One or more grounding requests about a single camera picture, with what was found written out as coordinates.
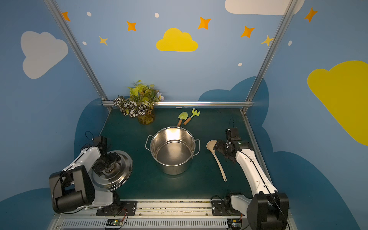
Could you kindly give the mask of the beige plastic ladle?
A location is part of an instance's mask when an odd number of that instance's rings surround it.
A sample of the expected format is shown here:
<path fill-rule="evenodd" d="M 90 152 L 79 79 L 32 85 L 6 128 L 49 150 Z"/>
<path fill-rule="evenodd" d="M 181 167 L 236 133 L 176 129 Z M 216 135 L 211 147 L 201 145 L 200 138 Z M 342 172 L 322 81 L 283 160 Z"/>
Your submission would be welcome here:
<path fill-rule="evenodd" d="M 226 174 L 223 170 L 223 167 L 221 165 L 221 163 L 219 162 L 219 159 L 217 158 L 216 154 L 215 154 L 215 150 L 214 150 L 214 147 L 216 145 L 217 141 L 216 140 L 210 140 L 207 144 L 206 144 L 206 147 L 207 149 L 212 153 L 213 157 L 215 158 L 216 160 L 216 163 L 219 167 L 219 170 L 221 172 L 221 175 L 222 175 L 222 178 L 224 180 L 224 182 L 227 182 L 227 177 L 226 177 Z"/>

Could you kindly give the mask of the steel pot lid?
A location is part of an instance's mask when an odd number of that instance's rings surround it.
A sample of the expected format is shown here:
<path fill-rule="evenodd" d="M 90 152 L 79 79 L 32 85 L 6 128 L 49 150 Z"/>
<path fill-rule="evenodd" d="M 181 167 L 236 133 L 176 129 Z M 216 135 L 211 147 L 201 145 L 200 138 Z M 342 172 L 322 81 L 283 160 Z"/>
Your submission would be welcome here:
<path fill-rule="evenodd" d="M 113 164 L 110 168 L 103 170 L 103 174 L 98 176 L 93 169 L 89 171 L 89 176 L 98 191 L 113 191 L 121 187 L 131 176 L 133 170 L 132 158 L 124 151 L 115 150 L 121 160 Z"/>

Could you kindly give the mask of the stainless steel stock pot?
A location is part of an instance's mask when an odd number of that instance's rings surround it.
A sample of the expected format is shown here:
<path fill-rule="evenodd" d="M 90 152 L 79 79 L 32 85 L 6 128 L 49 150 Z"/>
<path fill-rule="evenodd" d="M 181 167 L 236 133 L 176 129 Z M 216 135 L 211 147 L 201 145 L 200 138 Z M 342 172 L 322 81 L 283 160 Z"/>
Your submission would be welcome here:
<path fill-rule="evenodd" d="M 170 126 L 148 135 L 145 149 L 150 151 L 160 170 L 168 175 L 179 175 L 190 167 L 200 153 L 200 140 L 185 128 Z"/>

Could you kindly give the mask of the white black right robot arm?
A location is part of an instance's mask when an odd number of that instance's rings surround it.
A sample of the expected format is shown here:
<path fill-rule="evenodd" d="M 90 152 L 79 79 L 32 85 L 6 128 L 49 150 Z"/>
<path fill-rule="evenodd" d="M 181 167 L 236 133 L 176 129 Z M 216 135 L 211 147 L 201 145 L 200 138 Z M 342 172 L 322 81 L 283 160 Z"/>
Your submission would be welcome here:
<path fill-rule="evenodd" d="M 239 212 L 247 218 L 252 230 L 286 230 L 289 199 L 280 193 L 261 168 L 252 145 L 243 141 L 237 128 L 225 131 L 226 140 L 218 140 L 210 149 L 220 152 L 225 158 L 237 162 L 249 183 L 252 198 L 242 194 L 225 197 L 225 210 L 229 214 Z"/>

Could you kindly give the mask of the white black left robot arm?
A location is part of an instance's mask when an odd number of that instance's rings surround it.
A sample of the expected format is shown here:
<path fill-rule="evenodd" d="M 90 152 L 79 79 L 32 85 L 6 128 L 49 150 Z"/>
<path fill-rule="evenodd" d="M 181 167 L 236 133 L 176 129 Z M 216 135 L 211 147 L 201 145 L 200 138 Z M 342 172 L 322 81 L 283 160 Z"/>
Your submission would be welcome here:
<path fill-rule="evenodd" d="M 108 152 L 107 138 L 93 139 L 93 145 L 81 150 L 78 157 L 62 171 L 49 177 L 53 210 L 60 214 L 74 214 L 83 209 L 120 206 L 115 192 L 97 191 L 92 181 L 108 176 L 121 160 L 117 153 Z"/>

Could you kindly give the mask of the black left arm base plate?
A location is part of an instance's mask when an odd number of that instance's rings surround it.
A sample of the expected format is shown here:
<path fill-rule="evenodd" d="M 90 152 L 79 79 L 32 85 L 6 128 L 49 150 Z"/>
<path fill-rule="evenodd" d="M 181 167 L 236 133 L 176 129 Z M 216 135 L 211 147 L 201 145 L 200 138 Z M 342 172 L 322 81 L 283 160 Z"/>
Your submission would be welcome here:
<path fill-rule="evenodd" d="M 120 205 L 112 204 L 97 210 L 96 216 L 134 216 L 137 209 L 137 201 L 120 201 Z"/>

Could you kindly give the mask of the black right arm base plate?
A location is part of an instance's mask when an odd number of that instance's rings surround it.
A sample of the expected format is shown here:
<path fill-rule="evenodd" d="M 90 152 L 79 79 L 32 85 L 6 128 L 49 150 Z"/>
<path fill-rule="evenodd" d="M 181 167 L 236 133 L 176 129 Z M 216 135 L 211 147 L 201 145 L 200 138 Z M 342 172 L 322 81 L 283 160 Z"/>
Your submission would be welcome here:
<path fill-rule="evenodd" d="M 213 216 L 240 216 L 241 213 L 237 210 L 226 206 L 222 200 L 211 200 L 211 210 Z"/>

